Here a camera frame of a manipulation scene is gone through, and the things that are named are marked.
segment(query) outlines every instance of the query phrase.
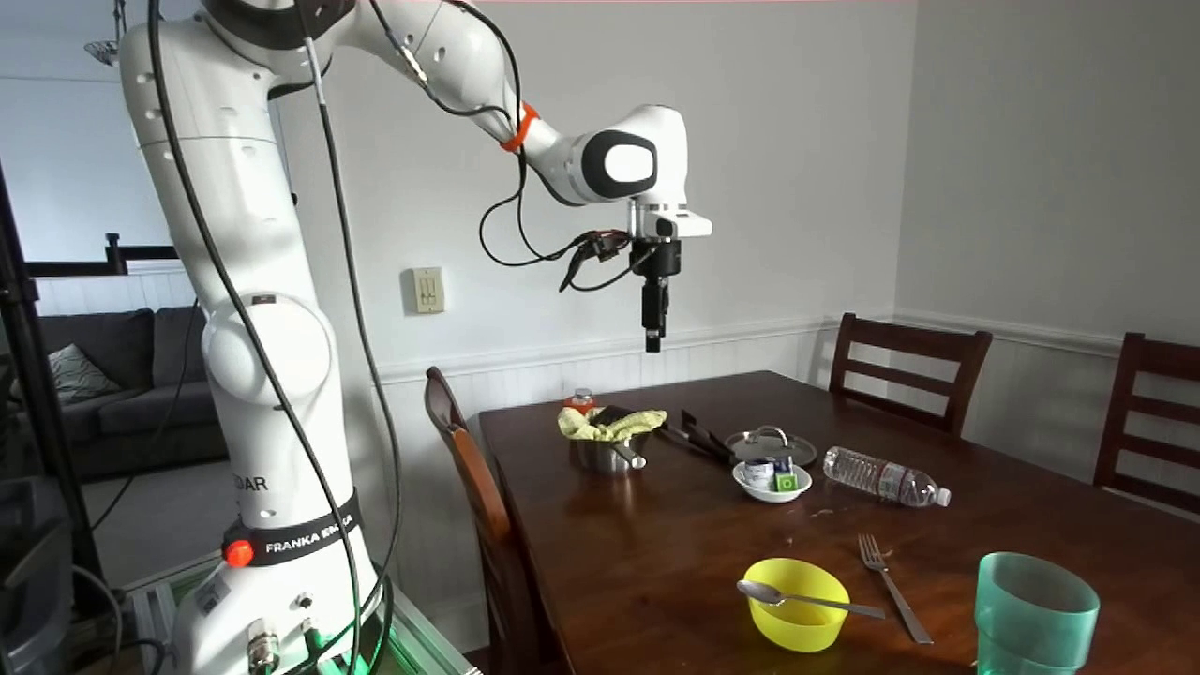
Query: electrical outlet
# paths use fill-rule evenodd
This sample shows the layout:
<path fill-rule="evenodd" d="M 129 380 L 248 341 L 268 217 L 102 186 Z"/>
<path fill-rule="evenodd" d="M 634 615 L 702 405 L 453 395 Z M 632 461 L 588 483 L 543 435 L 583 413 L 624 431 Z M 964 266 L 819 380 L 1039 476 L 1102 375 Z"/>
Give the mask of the electrical outlet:
<path fill-rule="evenodd" d="M 408 313 L 443 313 L 448 312 L 443 266 L 407 271 L 407 302 L 408 302 Z"/>

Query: couch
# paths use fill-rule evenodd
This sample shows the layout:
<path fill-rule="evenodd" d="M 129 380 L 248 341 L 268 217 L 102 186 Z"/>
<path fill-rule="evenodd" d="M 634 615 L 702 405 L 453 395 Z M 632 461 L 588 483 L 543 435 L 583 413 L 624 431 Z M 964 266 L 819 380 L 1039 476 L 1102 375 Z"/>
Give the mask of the couch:
<path fill-rule="evenodd" d="M 227 461 L 199 306 L 42 313 L 77 476 Z"/>

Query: wooden chair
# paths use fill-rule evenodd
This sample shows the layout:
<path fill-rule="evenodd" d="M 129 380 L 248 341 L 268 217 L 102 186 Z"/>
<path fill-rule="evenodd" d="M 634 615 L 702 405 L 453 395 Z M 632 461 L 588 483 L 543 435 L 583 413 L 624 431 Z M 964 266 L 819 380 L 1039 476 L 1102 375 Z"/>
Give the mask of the wooden chair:
<path fill-rule="evenodd" d="M 959 435 L 985 347 L 985 331 L 950 335 L 843 313 L 829 391 Z"/>
<path fill-rule="evenodd" d="M 550 622 L 539 607 L 529 553 L 515 530 L 502 487 L 492 472 L 487 453 L 473 440 L 453 401 L 453 391 L 438 368 L 427 368 L 423 408 L 438 428 L 448 451 L 453 453 L 457 476 L 478 515 L 478 543 L 484 562 L 487 632 L 492 632 L 487 661 L 502 675 L 567 672 Z"/>
<path fill-rule="evenodd" d="M 1200 515 L 1200 346 L 1125 335 L 1093 483 Z"/>

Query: dark wooden table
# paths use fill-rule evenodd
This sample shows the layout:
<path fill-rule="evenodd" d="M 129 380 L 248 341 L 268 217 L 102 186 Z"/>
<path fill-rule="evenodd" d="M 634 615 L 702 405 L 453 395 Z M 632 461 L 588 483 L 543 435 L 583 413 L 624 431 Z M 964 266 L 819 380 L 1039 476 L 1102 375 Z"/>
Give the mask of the dark wooden table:
<path fill-rule="evenodd" d="M 855 446 L 907 461 L 954 487 L 950 508 L 903 508 L 838 487 L 788 505 L 750 502 L 722 466 L 653 440 L 632 476 L 575 468 L 555 431 L 558 401 L 484 413 L 484 441 L 509 492 L 535 586 L 567 661 L 583 675 L 625 672 L 973 672 L 974 562 L 985 551 L 1048 553 L 1095 586 L 1102 615 L 1093 675 L 1200 672 L 1200 526 L 925 431 L 843 405 L 824 391 L 754 372 L 680 387 L 604 395 L 624 408 L 689 408 L 713 431 L 779 422 L 815 446 Z M 765 553 L 834 571 L 855 601 L 893 607 L 864 571 L 855 537 L 893 551 L 893 578 L 935 632 L 919 648 L 898 622 L 847 620 L 829 652 L 769 645 L 735 593 Z"/>

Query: teal plastic cup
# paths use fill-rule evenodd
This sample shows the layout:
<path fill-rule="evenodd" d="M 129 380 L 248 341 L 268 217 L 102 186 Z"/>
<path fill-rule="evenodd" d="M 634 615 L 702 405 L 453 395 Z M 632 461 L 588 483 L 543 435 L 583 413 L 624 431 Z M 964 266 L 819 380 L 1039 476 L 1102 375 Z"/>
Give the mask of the teal plastic cup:
<path fill-rule="evenodd" d="M 990 551 L 974 578 L 974 672 L 1074 675 L 1087 663 L 1095 620 L 1099 596 L 1074 571 Z"/>

